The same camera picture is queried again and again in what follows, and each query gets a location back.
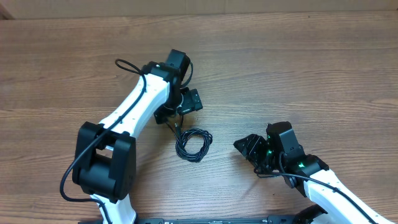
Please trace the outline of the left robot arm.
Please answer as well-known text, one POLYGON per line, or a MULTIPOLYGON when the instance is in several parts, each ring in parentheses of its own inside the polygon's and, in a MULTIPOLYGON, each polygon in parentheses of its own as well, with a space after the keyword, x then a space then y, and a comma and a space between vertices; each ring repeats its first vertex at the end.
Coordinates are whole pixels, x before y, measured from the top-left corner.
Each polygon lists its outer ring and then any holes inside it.
POLYGON ((72 181, 99 207, 99 223, 135 223, 129 192, 136 176, 136 139, 154 117, 157 124, 169 117, 203 108, 196 89, 184 79, 193 69, 186 53, 171 50, 165 62, 142 68, 124 67, 139 81, 125 100, 98 124, 85 122, 79 129, 75 159, 67 170, 72 181))

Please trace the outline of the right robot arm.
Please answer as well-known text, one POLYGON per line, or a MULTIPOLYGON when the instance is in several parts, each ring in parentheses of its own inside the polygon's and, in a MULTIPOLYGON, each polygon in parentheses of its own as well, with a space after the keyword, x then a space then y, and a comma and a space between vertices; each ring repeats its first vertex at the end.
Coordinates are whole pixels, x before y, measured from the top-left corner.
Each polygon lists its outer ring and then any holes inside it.
POLYGON ((292 223, 389 223, 350 191, 318 156, 306 154, 288 121, 268 124, 266 136, 250 134, 233 146, 261 179, 283 177, 314 204, 292 223))

